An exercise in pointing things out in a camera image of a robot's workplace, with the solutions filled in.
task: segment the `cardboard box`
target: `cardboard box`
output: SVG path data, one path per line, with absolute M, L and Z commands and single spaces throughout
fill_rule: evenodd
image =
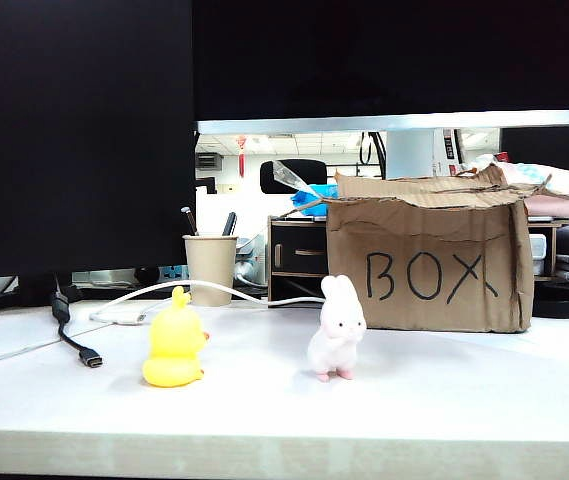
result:
M 340 198 L 326 200 L 329 271 L 351 278 L 369 327 L 529 327 L 532 186 L 508 186 L 494 165 L 472 177 L 337 183 Z

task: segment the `white box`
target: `white box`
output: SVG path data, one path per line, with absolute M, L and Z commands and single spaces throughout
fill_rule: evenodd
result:
M 544 259 L 546 258 L 546 236 L 541 233 L 530 233 L 531 252 L 533 253 L 533 275 L 544 274 Z

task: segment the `paper cup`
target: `paper cup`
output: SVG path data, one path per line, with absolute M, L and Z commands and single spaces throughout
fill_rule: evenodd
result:
M 236 236 L 184 235 L 191 280 L 233 286 Z M 231 303 L 231 294 L 211 287 L 191 285 L 193 305 L 219 307 Z

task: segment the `white bunny figurine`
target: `white bunny figurine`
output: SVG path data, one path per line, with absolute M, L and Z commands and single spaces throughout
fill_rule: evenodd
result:
M 320 328 L 308 345 L 308 359 L 322 382 L 328 382 L 328 372 L 333 370 L 351 380 L 356 347 L 366 330 L 362 306 L 346 275 L 324 277 L 322 292 L 326 302 L 320 313 Z

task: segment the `rubber duck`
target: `rubber duck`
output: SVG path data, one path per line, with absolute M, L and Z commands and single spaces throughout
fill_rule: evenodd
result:
M 187 385 L 204 376 L 197 352 L 209 338 L 199 315 L 187 304 L 191 295 L 175 287 L 171 306 L 151 323 L 151 353 L 144 362 L 144 379 L 157 387 Z

